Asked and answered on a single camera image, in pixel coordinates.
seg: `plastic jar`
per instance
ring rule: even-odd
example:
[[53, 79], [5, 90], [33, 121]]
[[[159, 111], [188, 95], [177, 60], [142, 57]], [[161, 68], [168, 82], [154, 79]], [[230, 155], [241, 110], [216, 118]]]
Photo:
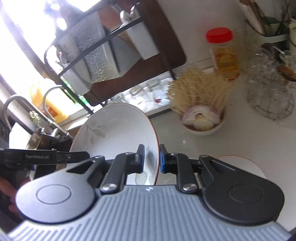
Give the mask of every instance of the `plastic jar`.
[[228, 28], [213, 28], [206, 33], [214, 67], [223, 77], [235, 80], [239, 76], [239, 61], [235, 54], [232, 31]]

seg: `metal screw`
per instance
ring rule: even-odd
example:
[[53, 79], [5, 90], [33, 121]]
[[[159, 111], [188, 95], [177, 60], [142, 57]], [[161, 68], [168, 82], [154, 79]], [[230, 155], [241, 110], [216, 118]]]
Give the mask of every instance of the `metal screw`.
[[106, 192], [114, 191], [117, 188], [117, 186], [114, 183], [108, 183], [102, 186], [102, 190]]
[[184, 191], [194, 191], [196, 189], [197, 189], [197, 185], [193, 183], [187, 183], [187, 184], [184, 184], [183, 186]]
[[145, 190], [148, 191], [148, 192], [151, 192], [152, 190], [154, 190], [154, 188], [153, 187], [148, 187]]

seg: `ceramic bowl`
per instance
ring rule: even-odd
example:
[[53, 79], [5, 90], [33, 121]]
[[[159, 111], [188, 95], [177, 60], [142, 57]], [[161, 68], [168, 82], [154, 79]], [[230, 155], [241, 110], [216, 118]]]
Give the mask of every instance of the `ceramic bowl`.
[[148, 117], [137, 107], [116, 103], [94, 113], [80, 128], [70, 151], [87, 151], [91, 157], [114, 159], [145, 146], [144, 172], [130, 174], [128, 185], [155, 185], [159, 169], [159, 144]]
[[221, 128], [221, 126], [225, 122], [225, 117], [226, 117], [226, 109], [222, 113], [222, 120], [221, 120], [221, 122], [218, 125], [214, 126], [214, 128], [212, 128], [212, 129], [210, 129], [208, 131], [197, 131], [197, 130], [194, 129], [194, 127], [187, 126], [187, 125], [184, 125], [184, 124], [182, 124], [182, 126], [184, 126], [189, 132], [191, 132], [194, 135], [197, 135], [197, 136], [208, 136], [208, 135], [213, 134], [214, 132], [216, 132], [217, 130], [219, 130]]

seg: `red lid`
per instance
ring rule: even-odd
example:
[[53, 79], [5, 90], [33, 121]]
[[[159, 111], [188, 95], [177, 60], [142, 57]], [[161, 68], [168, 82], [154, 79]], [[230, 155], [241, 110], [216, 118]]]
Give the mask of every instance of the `red lid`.
[[206, 33], [205, 37], [212, 44], [225, 43], [233, 39], [232, 32], [228, 28], [213, 28]]

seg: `white plate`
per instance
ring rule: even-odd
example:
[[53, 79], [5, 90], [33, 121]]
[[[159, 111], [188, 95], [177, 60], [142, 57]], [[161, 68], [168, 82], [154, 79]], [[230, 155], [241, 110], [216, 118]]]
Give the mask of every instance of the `white plate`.
[[217, 157], [217, 159], [266, 179], [266, 176], [262, 169], [256, 163], [252, 162], [247, 158], [241, 156], [220, 156]]
[[155, 185], [159, 169], [159, 144], [148, 117], [137, 107], [116, 103], [93, 114], [77, 133], [70, 151], [87, 151], [91, 157], [114, 159], [145, 146], [144, 173], [130, 174], [129, 185]]

